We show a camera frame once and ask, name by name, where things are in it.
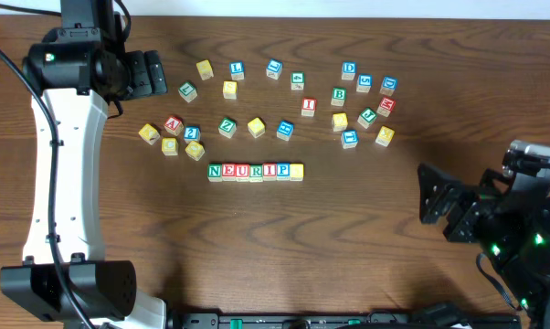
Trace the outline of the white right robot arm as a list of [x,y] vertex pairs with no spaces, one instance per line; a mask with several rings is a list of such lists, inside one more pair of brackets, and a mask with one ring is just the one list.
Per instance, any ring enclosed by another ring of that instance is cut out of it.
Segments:
[[505,300],[534,328],[550,328],[550,175],[486,170],[470,186],[430,164],[418,166],[419,219],[445,218],[453,243],[477,243]]

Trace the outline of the green N letter block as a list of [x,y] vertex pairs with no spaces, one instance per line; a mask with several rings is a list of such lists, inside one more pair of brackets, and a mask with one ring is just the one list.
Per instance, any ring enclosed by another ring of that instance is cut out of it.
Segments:
[[207,178],[210,182],[222,182],[222,164],[209,164],[207,167]]

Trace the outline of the green R letter block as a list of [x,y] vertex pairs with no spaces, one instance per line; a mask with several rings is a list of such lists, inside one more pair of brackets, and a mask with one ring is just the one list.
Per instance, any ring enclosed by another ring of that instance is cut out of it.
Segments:
[[258,183],[263,181],[263,166],[261,164],[252,164],[249,167],[249,182]]

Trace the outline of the red E letter block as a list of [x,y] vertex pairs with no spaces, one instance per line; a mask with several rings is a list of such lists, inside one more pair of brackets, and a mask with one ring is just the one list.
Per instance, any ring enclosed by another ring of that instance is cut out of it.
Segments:
[[236,165],[231,163],[224,163],[221,166],[221,176],[223,181],[235,181],[236,180]]

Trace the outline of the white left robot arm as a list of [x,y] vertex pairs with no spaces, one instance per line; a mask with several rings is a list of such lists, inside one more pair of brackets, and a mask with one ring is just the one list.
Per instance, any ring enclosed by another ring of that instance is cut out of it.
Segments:
[[51,30],[14,73],[32,96],[35,199],[18,266],[0,288],[43,322],[68,328],[168,328],[165,302],[139,290],[133,264],[107,260],[100,231],[100,144],[112,104],[166,92],[153,51],[125,49],[122,27]]

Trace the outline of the blue P letter block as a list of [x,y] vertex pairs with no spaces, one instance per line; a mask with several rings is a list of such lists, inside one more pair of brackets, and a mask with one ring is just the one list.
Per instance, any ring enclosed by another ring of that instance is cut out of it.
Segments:
[[276,164],[276,180],[290,181],[291,180],[291,164],[277,163]]

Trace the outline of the red U letter block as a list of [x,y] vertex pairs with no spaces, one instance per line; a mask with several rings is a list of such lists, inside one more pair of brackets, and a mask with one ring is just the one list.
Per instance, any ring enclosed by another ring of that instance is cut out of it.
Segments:
[[235,177],[237,182],[248,182],[250,176],[249,164],[235,164]]

